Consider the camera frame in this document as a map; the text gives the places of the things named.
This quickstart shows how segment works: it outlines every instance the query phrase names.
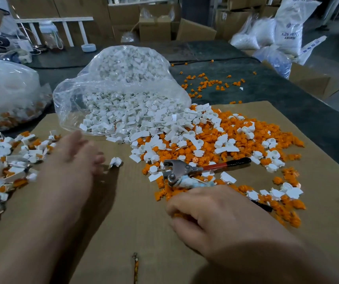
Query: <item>dark table surface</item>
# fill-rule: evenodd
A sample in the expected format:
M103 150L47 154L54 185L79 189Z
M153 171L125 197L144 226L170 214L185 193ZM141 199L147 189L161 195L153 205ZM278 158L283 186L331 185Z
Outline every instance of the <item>dark table surface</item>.
M304 90L261 65L257 60L245 55L224 41L205 41L181 43L141 43L139 46L157 50L170 62L185 62L188 65L176 65L170 68L175 80L181 85L188 75L198 76L205 73L209 80L218 79L229 84L246 80L244 90L231 85L225 91L216 91L208 87L201 92L202 98L194 98L194 103L211 105L228 104L231 101L244 103L269 101L292 121L308 138L339 163L339 112ZM34 58L31 67L40 75L42 84L49 83L52 89L64 79L74 78L86 66L96 53L85 54L80 48L69 48L58 54L42 54ZM188 91L199 86L200 79L190 80ZM32 130L47 113L53 113L50 105L38 119L5 132L15 137L25 130Z

